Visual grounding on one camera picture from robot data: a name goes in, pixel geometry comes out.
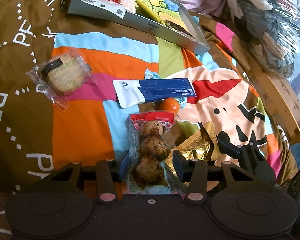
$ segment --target blue package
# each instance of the blue package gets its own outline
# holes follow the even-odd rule
[[[157,72],[153,72],[153,71],[146,69],[145,79],[160,79],[160,76],[158,75]],[[186,97],[175,98],[175,100],[178,101],[180,109],[184,109],[186,107],[186,104],[187,104]]]
[[[122,108],[165,98],[196,97],[187,78],[114,80],[113,85]]]

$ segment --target cardboard box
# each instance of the cardboard box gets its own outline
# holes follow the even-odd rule
[[[175,0],[147,0],[147,2],[163,20],[169,19],[184,27],[200,43],[147,17],[128,11],[122,13],[122,8],[120,8],[120,6],[123,7],[122,5],[105,0],[70,0],[68,13],[125,25],[170,41],[198,55],[202,55],[209,50],[208,43],[200,28],[182,4]]]

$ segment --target bedsheet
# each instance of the bedsheet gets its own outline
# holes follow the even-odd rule
[[[162,78],[188,77],[196,89],[172,129],[177,145],[198,122],[212,122],[234,145],[257,144],[278,183],[297,172],[284,131],[243,71],[249,66],[238,37],[205,16],[199,25],[210,46],[202,56],[125,26],[68,15],[65,0],[0,0],[0,239],[11,236],[4,209],[13,194],[71,161],[94,165],[129,148],[128,115],[149,105],[121,109],[112,80],[142,79],[147,68]],[[26,72],[67,47],[79,49],[98,85],[82,86],[62,112]],[[224,160],[231,158],[220,154],[216,165]]]

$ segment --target white label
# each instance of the white label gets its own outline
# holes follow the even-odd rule
[[[121,19],[123,19],[126,13],[124,6],[119,3],[115,3],[107,0],[81,0],[81,1],[99,7],[101,9],[107,10],[109,12],[112,12],[113,14],[117,15]]]

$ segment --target orange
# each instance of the orange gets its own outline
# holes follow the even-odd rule
[[[159,110],[165,110],[177,114],[180,110],[180,106],[178,101],[174,98],[166,98],[160,104]]]

